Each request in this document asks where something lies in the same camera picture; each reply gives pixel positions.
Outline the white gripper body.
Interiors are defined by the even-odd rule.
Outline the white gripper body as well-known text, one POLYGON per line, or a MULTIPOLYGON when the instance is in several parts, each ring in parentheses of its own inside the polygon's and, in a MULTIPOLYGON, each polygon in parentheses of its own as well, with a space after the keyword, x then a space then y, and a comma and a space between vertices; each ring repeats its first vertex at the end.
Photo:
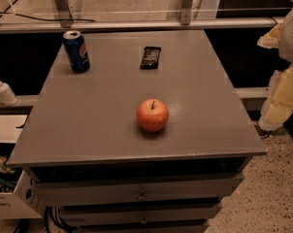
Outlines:
POLYGON ((279 32, 279 56, 293 63, 293 9, 285 17, 279 32))

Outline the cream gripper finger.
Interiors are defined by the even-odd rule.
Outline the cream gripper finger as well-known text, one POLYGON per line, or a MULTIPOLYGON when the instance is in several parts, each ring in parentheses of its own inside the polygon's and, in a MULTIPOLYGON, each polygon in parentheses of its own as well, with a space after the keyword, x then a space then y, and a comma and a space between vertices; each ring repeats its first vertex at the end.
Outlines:
POLYGON ((278 23, 268 33, 261 36, 257 41, 257 45, 265 49, 277 49, 281 26, 282 24, 278 23))
POLYGON ((293 64, 271 76, 268 97, 263 104, 258 125, 262 130, 275 131, 293 114, 293 64))

